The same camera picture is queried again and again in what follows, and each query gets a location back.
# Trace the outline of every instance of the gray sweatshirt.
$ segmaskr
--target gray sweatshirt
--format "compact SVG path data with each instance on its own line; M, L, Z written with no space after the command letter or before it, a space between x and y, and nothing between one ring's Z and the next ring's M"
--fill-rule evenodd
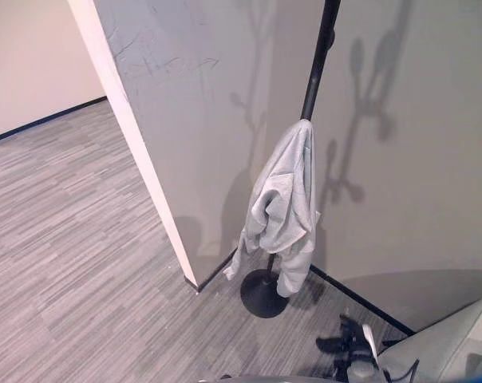
M232 279L245 255L262 248L282 259L277 291L296 293L305 281L315 245L314 132L308 120L287 129L251 193L247 219L231 265Z

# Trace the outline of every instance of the floor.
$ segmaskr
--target floor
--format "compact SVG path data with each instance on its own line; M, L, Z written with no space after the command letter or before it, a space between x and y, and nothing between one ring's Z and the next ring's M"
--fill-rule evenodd
M346 311L403 337L314 274L272 319L240 283L184 282L107 101L0 141L0 381L320 376L314 339Z

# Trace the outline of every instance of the coat rack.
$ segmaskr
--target coat rack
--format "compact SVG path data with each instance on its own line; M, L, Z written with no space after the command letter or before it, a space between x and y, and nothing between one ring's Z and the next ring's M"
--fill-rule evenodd
M308 86L306 87L301 119L310 120L312 118L326 55L335 39L334 25L339 7L340 0L325 0L318 42L315 46L314 62L312 64L312 70L310 71ZM289 300L288 298L281 297L276 292L279 276L272 271L275 256L276 254L270 254L267 268L265 270L252 271L245 277L241 285L240 294L244 306L253 315L260 318L273 318L277 316L285 310Z

